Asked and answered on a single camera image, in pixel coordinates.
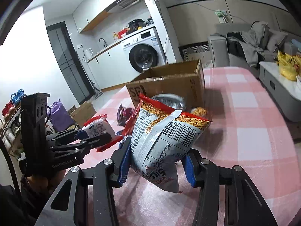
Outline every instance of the range hood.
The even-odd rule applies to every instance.
[[[107,13],[117,13],[125,10],[141,0],[116,0],[106,8]]]

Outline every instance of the white coffee table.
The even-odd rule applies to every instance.
[[[276,100],[285,117],[290,121],[301,121],[301,91],[297,82],[282,76],[274,62],[260,62],[259,79]]]

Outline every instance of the cardboard box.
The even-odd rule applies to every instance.
[[[96,114],[96,110],[90,102],[84,102],[75,111],[71,113],[72,118],[82,128],[84,123],[90,120]]]
[[[204,105],[205,81],[201,60],[152,67],[126,87],[135,107],[139,104],[140,93],[149,98],[161,93],[173,93],[186,100],[187,108]]]

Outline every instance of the washing machine door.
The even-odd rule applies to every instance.
[[[157,66],[159,56],[152,46],[137,44],[130,50],[129,60],[136,71],[143,72],[150,67]]]

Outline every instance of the kitchen counter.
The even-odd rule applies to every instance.
[[[148,30],[148,29],[150,29],[150,28],[153,28],[153,27],[155,27],[155,24],[152,24],[152,25],[143,27],[143,28],[140,29],[140,30],[134,31],[134,32],[132,32],[131,34],[128,34],[128,35],[126,35],[125,37],[122,37],[121,39],[119,39],[119,40],[113,42],[112,44],[108,45],[107,47],[105,47],[103,50],[100,50],[97,54],[95,54],[94,56],[92,56],[92,58],[90,58],[90,59],[87,61],[87,63],[89,63],[89,62],[92,61],[93,59],[97,58],[99,55],[105,53],[106,51],[108,51],[108,50],[111,49],[112,47],[114,47],[114,46],[120,44],[123,40],[125,40],[125,39],[127,39],[127,38],[129,38],[129,37],[131,37],[131,36],[134,36],[134,35],[136,35],[136,34],[142,32],[142,31],[145,31],[145,30]]]

